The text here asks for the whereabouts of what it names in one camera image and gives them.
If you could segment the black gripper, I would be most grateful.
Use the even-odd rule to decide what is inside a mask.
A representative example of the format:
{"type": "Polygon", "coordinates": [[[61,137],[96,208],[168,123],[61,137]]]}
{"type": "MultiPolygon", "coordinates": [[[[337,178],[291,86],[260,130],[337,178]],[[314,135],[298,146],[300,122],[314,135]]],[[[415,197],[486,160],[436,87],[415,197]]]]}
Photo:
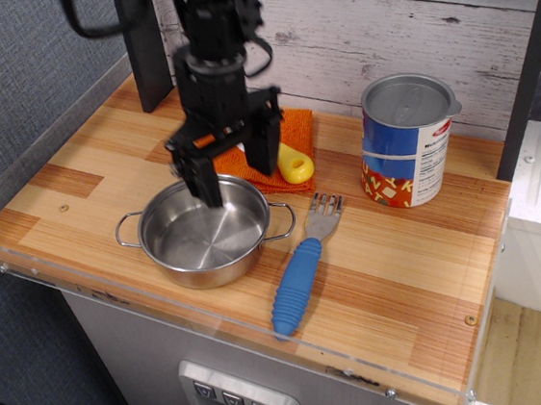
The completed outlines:
{"type": "Polygon", "coordinates": [[[281,114],[275,85],[250,91],[243,54],[216,63],[188,49],[172,59],[184,125],[166,142],[175,172],[194,198],[211,209],[223,204],[214,158],[242,143],[246,162],[264,175],[277,166],[281,114]]]}

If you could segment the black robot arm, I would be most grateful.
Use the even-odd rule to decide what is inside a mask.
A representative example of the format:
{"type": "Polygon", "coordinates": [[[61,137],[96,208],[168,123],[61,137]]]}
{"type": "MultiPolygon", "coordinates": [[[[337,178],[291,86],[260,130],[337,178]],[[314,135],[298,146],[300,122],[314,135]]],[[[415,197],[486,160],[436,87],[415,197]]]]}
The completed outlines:
{"type": "Polygon", "coordinates": [[[256,30],[258,0],[172,0],[188,44],[172,57],[185,123],[168,141],[174,173],[210,208],[222,205],[214,158],[237,144],[249,166],[274,173],[283,114],[276,86],[250,92],[247,43],[273,50],[256,30]]]}

